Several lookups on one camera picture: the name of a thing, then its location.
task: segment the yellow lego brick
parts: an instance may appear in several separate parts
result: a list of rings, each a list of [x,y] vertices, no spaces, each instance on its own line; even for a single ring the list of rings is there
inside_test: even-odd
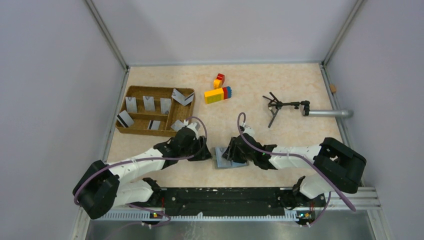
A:
[[[213,89],[220,89],[223,86],[223,81],[219,79],[213,80]]]
[[[215,103],[224,99],[224,91],[222,88],[204,92],[204,102],[206,104]]]

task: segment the white folded card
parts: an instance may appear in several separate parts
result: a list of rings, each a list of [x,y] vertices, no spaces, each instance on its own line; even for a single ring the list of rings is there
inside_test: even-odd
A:
[[[193,92],[192,94],[185,97],[181,92],[174,88],[172,91],[172,98],[179,102],[181,105],[187,106],[195,98],[195,93]]]

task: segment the tripod leg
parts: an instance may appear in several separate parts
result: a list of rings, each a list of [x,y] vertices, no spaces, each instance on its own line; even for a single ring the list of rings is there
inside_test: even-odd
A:
[[[275,113],[274,113],[274,112],[271,110],[271,113],[272,113],[272,119],[271,119],[271,122],[269,122],[268,128],[270,128],[270,127],[271,127],[271,125],[273,124],[274,119],[276,118],[276,116],[277,116],[277,114],[278,114],[278,111],[279,111],[279,109],[277,109],[277,110],[275,111]]]
[[[271,94],[271,96],[274,98],[274,100],[278,101],[278,99],[276,98],[276,96],[274,96],[274,94],[272,92],[269,92],[269,94]]]
[[[270,100],[270,101],[274,101],[274,100],[272,100],[271,98],[269,98],[269,97],[267,97],[267,96],[262,96],[262,97],[264,97],[264,98],[266,98],[266,99],[268,99],[268,100]]]

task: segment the black tripod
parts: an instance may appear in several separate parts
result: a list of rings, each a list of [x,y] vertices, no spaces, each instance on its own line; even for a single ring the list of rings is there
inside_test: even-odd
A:
[[[271,127],[271,125],[273,124],[273,122],[274,122],[274,119],[276,118],[276,116],[277,116],[277,114],[278,114],[278,111],[283,107],[283,106],[294,106],[294,109],[299,109],[299,106],[300,105],[302,105],[302,106],[304,106],[304,109],[305,110],[308,110],[309,111],[309,104],[310,104],[310,102],[309,101],[292,101],[292,102],[281,102],[281,101],[279,101],[277,98],[276,98],[276,96],[274,96],[274,94],[272,93],[272,92],[269,92],[269,94],[271,94],[271,96],[274,98],[274,99],[271,99],[271,98],[269,98],[269,97],[267,97],[267,96],[262,96],[262,97],[264,97],[264,98],[266,98],[266,99],[268,99],[269,100],[269,103],[268,103],[268,109],[271,111],[271,113],[272,113],[272,119],[271,119],[271,122],[269,122],[269,125],[268,125],[268,128],[270,128]]]

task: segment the red lego brick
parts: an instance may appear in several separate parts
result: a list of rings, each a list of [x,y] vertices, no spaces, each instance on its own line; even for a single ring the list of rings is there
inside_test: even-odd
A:
[[[222,80],[222,84],[224,84],[224,82],[225,82],[225,75],[222,74],[222,73],[218,73],[218,75],[216,76],[216,79]]]
[[[223,87],[222,90],[224,92],[224,99],[227,99],[228,98],[228,90],[227,90],[227,88],[226,87]]]

